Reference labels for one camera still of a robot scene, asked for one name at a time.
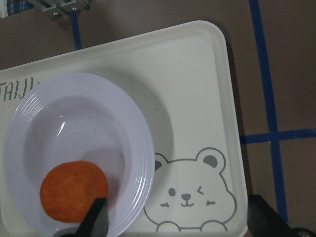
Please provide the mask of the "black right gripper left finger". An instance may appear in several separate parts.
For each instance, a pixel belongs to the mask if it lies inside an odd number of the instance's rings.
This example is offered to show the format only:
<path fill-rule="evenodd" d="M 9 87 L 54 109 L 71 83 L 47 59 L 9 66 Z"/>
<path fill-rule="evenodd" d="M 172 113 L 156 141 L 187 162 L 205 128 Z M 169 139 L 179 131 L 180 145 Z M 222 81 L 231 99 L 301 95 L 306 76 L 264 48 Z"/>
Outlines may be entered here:
<path fill-rule="evenodd" d="M 76 237 L 106 237 L 109 230 L 107 199 L 96 198 L 75 233 Z"/>

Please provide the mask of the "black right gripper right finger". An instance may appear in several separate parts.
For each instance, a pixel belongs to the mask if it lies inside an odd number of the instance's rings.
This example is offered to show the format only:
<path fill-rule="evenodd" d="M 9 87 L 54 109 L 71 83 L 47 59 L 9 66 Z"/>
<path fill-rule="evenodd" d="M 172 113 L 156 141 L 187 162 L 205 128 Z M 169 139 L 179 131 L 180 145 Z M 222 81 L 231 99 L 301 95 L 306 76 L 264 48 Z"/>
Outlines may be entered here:
<path fill-rule="evenodd" d="M 296 236 L 260 195 L 248 196 L 247 225 L 253 237 Z"/>

